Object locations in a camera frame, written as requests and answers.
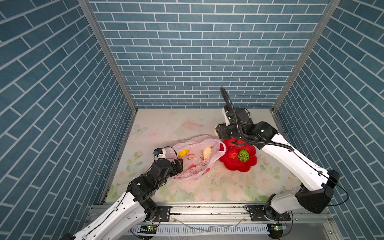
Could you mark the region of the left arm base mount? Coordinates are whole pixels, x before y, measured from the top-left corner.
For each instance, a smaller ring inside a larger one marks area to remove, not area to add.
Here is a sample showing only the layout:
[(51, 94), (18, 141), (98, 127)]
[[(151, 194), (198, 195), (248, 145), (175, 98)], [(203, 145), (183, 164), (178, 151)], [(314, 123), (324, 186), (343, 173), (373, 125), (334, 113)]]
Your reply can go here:
[(154, 215), (150, 218), (152, 223), (169, 222), (171, 216), (171, 206), (157, 206)]

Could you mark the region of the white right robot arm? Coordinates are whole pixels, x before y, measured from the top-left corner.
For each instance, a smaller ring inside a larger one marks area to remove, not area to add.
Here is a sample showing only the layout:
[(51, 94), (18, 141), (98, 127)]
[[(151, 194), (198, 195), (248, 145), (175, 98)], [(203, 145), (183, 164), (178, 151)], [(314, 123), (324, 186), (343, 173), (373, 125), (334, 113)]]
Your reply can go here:
[(235, 139), (256, 147), (280, 162), (301, 184), (290, 192), (272, 194), (263, 207), (267, 218), (274, 220), (288, 211), (304, 208), (320, 214), (330, 203), (340, 174), (327, 171), (300, 153), (267, 122), (253, 123), (247, 110), (224, 106), (225, 123), (216, 127), (221, 140)]

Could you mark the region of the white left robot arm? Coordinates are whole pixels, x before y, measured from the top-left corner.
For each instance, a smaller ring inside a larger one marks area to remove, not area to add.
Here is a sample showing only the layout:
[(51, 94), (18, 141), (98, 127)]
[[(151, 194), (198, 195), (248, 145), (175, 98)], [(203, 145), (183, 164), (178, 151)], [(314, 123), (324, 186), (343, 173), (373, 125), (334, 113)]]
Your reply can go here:
[(117, 240), (131, 228), (152, 221), (157, 204), (152, 196), (168, 178), (183, 172), (182, 159), (159, 159), (150, 169), (133, 179), (125, 193), (92, 223), (75, 234), (65, 234), (62, 240)]

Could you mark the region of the pink plastic bag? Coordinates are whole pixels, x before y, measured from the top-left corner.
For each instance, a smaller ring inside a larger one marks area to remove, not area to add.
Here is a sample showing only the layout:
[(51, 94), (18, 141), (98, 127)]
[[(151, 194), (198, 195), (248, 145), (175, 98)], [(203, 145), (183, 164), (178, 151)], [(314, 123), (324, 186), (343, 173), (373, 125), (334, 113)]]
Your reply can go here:
[[(203, 150), (212, 147), (211, 157), (207, 160), (203, 159)], [(165, 147), (166, 158), (174, 159), (179, 157), (179, 152), (189, 150), (189, 154), (183, 159), (183, 172), (171, 177), (172, 182), (175, 181), (193, 181), (207, 174), (213, 169), (213, 165), (226, 152), (224, 143), (217, 137), (202, 135), (194, 137), (190, 140), (180, 141), (172, 147)]]

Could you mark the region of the green fake fruit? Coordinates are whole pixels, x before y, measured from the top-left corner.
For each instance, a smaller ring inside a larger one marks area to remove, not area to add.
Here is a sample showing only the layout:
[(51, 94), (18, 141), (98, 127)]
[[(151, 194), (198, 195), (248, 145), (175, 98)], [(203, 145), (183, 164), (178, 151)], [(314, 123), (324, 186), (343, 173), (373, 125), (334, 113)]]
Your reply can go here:
[(249, 154), (249, 152), (246, 151), (246, 150), (240, 150), (240, 151), (239, 151), (239, 155), (238, 155), (238, 159), (239, 159), (241, 162), (243, 162), (243, 163), (247, 162), (247, 161), (250, 159), (250, 154)]

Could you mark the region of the red fake strawberry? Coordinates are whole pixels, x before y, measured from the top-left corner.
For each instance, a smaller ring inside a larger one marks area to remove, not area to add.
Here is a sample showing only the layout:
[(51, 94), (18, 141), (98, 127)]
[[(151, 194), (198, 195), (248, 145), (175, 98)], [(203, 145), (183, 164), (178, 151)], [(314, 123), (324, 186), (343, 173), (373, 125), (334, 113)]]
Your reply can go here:
[(236, 147), (230, 147), (229, 149), (228, 149), (228, 157), (230, 158), (230, 159), (234, 159), (234, 160), (236, 160), (237, 158), (238, 158), (238, 155), (239, 155), (239, 149), (238, 148), (236, 148)]

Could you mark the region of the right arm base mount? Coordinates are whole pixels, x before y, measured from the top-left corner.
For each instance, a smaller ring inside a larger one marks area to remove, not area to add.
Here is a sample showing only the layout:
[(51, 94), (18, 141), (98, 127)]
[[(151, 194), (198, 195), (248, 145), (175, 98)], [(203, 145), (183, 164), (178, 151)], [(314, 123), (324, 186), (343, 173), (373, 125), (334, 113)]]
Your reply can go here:
[(283, 223), (291, 221), (291, 215), (289, 212), (279, 214), (273, 209), (265, 210), (263, 205), (246, 205), (246, 212), (250, 215), (252, 222), (280, 222)]

